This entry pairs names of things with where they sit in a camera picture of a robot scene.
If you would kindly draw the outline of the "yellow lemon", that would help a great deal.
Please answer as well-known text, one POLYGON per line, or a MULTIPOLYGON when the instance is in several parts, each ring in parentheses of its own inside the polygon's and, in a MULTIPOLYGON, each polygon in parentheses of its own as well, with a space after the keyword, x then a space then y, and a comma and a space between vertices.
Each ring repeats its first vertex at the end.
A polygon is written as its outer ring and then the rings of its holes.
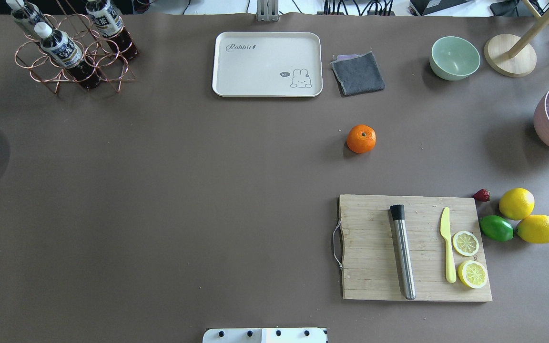
POLYGON ((549 216, 530 215, 516 227, 517 235, 529 243, 549 243, 549 216))
POLYGON ((507 191, 499 200, 499 212, 508 219, 523 220, 532 214, 535 206, 534 195, 524 188, 507 191))

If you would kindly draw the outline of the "wooden cup tree stand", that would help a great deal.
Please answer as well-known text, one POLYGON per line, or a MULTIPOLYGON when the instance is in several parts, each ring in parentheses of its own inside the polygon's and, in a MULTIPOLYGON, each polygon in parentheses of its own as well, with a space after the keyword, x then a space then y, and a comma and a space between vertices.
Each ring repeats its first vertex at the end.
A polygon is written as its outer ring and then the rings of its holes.
POLYGON ((536 18, 532 27, 522 37, 510 33, 496 35, 486 42, 483 51, 484 58, 490 67, 512 78, 524 77, 533 72, 537 55, 529 42, 549 25, 549 8, 541 15, 529 1, 523 0, 523 4, 536 18))

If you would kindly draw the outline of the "grey folded cloth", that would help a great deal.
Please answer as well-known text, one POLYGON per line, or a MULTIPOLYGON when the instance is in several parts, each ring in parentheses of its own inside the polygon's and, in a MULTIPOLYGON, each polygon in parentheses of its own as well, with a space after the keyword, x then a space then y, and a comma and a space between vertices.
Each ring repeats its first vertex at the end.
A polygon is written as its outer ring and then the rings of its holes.
POLYGON ((385 89, 383 76, 372 51, 364 54, 338 55, 330 65, 344 96, 385 89))

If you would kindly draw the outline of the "wooden cutting board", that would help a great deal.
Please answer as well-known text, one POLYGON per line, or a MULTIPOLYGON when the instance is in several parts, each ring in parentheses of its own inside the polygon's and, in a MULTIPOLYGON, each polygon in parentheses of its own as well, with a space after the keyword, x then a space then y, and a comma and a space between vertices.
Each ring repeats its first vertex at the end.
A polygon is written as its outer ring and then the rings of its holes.
POLYGON ((461 197, 402 197, 342 194, 338 198, 342 239, 342 297, 346 300, 405 301, 390 206, 405 207, 416 301, 490 302, 479 289, 445 278, 445 240, 440 219, 449 208, 451 234, 467 231, 481 240, 475 200, 461 197))

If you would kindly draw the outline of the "yellow plastic knife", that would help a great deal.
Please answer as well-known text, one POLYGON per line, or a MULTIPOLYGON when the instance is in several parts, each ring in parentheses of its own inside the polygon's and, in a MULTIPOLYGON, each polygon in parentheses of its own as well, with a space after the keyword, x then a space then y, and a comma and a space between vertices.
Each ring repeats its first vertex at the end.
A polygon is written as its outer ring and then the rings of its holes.
POLYGON ((444 207, 440 215, 440 236, 444 239, 445 246, 445 279, 449 283, 455 283, 457 280, 455 270, 455 260, 453 257, 453 247, 451 241, 451 226, 450 226, 450 208, 444 207))

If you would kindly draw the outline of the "lemon slice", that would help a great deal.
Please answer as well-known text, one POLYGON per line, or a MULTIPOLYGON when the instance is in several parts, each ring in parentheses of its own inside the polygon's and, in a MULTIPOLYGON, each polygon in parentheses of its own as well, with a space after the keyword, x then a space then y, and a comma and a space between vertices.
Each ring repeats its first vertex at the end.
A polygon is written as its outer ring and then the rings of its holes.
POLYGON ((477 237, 472 232, 457 232, 452 237, 453 249, 462 256, 475 256, 479 251, 480 245, 477 237))
POLYGON ((471 289, 479 289, 486 286, 488 272, 482 263, 468 260, 460 263, 457 267, 457 275, 462 284, 471 289))

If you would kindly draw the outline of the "green lime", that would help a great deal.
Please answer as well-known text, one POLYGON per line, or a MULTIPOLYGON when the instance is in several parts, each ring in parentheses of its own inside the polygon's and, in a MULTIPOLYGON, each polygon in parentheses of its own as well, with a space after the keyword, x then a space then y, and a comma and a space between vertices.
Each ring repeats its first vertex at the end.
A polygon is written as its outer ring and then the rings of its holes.
POLYGON ((498 215, 482 217, 479 219, 479 227, 485 236, 498 242, 506 242, 514 238, 512 225, 498 215))

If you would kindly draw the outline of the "aluminium frame post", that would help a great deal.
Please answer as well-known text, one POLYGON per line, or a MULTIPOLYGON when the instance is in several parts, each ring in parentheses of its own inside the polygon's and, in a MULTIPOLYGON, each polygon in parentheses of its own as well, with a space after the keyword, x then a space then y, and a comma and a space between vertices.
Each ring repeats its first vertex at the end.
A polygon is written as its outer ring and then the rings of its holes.
POLYGON ((279 0, 257 0, 256 20, 258 22, 279 21, 279 0))

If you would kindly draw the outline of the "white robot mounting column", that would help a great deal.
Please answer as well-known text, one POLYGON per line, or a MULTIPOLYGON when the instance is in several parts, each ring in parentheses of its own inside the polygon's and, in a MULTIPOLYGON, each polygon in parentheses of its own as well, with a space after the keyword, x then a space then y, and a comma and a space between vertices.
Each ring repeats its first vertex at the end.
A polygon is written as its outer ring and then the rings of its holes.
POLYGON ((212 328, 203 334, 203 343, 327 343, 326 328, 212 328))

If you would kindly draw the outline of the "cream rabbit tray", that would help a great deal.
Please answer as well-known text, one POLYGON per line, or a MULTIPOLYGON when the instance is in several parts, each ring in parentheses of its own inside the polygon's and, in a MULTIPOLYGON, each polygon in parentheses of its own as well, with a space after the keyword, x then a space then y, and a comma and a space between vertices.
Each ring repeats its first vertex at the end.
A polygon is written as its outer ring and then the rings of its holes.
POLYGON ((227 97, 315 97, 323 89, 320 38, 311 32, 223 32, 212 90, 227 97))

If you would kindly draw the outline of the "steel muddler tube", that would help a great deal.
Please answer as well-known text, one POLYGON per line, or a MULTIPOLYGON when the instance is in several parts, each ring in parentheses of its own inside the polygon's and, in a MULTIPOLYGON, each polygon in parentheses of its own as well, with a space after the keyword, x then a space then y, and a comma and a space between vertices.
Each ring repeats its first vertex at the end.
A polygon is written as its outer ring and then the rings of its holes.
POLYGON ((394 221, 395 237, 398 246, 398 260, 401 271, 401 284, 403 294, 407 300, 416 299, 416 287, 410 256, 409 237, 406 230, 405 206, 395 204, 390 206, 390 212, 394 221))

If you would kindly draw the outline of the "red strawberry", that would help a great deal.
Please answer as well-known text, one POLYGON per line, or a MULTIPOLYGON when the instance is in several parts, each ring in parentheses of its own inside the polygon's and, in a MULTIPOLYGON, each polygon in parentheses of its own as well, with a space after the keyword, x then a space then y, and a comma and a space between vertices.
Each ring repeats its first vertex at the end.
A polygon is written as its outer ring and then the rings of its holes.
POLYGON ((491 195, 488 189, 480 189, 472 197, 478 202, 489 202, 491 195))

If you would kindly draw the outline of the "orange fruit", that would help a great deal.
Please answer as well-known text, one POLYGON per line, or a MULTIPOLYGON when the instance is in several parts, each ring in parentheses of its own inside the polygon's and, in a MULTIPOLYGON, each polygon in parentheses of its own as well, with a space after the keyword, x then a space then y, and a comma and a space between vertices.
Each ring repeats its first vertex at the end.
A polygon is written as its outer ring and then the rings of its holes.
POLYGON ((345 142, 349 150, 363 154, 374 149, 377 135, 370 126, 360 124, 351 128, 345 142))

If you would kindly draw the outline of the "green bowl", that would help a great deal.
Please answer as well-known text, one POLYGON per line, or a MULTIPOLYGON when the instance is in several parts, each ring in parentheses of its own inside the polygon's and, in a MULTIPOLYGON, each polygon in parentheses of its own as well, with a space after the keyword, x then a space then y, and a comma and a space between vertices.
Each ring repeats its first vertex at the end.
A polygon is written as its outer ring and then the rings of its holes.
POLYGON ((462 80, 479 69, 480 54, 469 41, 446 36, 434 42, 429 57, 432 71, 443 80, 462 80))

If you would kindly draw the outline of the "tea bottle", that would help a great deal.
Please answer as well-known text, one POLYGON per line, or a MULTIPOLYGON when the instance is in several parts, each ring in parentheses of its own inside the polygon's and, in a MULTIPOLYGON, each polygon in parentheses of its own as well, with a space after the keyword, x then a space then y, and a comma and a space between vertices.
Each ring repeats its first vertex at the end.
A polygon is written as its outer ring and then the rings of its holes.
POLYGON ((74 80, 85 89, 94 89, 101 82, 97 69, 86 61, 83 50, 67 33, 39 22, 35 32, 40 39, 40 48, 57 65, 67 70, 74 80))
POLYGON ((11 9, 10 13, 14 22, 28 37, 39 38, 35 32, 35 26, 39 22, 45 22, 50 26, 50 22, 45 18, 39 7, 33 3, 24 2, 23 0, 7 0, 6 3, 11 9))
POLYGON ((94 26, 105 39, 113 53, 127 61, 139 56, 129 31, 125 28, 122 17, 110 0, 88 0, 85 5, 87 14, 94 26))

